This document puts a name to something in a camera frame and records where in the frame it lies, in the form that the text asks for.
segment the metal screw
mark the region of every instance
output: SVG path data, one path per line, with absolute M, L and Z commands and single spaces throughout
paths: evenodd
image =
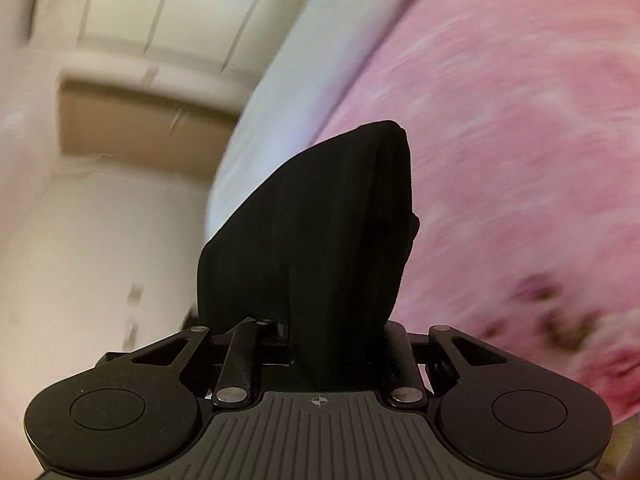
M 216 397 L 220 402 L 228 402 L 233 404 L 235 402 L 242 402 L 247 398 L 249 394 L 242 388 L 230 386 L 228 388 L 222 388 L 216 393 Z
M 418 402 L 419 400 L 422 400 L 423 394 L 418 388 L 404 386 L 402 388 L 396 388 L 395 390 L 393 390 L 393 392 L 391 393 L 391 397 L 396 402 L 404 402 L 409 404 L 411 402 Z

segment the ribbed gray plate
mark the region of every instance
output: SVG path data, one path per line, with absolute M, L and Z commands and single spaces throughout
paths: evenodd
M 452 456 L 416 413 L 372 392 L 267 392 L 257 406 L 216 415 L 181 457 L 141 480 L 488 480 Z M 591 472 L 574 478 L 596 480 Z M 62 480 L 47 473 L 42 480 Z

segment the black cloth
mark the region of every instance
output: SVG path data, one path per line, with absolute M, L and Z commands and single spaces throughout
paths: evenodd
M 296 366 L 331 388 L 391 314 L 418 219 L 393 121 L 366 124 L 278 168 L 206 244 L 198 314 L 213 333 L 247 317 L 289 325 Z

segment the beige floor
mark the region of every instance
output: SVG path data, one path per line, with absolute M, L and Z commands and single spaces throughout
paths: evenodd
M 68 159 L 0 260 L 0 478 L 40 467 L 22 430 L 30 400 L 180 329 L 196 299 L 209 184 Z

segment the pink blanket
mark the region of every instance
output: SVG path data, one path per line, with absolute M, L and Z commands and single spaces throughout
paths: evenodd
M 415 0 L 318 141 L 386 119 L 421 220 L 392 318 L 640 411 L 640 0 Z

